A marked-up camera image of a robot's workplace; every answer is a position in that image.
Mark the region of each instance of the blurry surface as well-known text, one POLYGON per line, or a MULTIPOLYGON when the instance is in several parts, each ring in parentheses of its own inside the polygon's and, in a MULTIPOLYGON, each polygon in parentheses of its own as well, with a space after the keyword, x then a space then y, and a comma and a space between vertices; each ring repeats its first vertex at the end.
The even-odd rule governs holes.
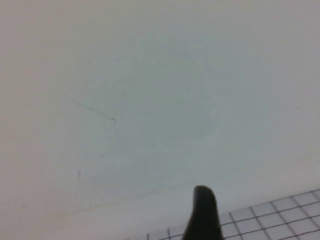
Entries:
POLYGON ((319 188, 319 10, 1 1, 1 238, 166 228, 197 184, 222 213, 319 188))

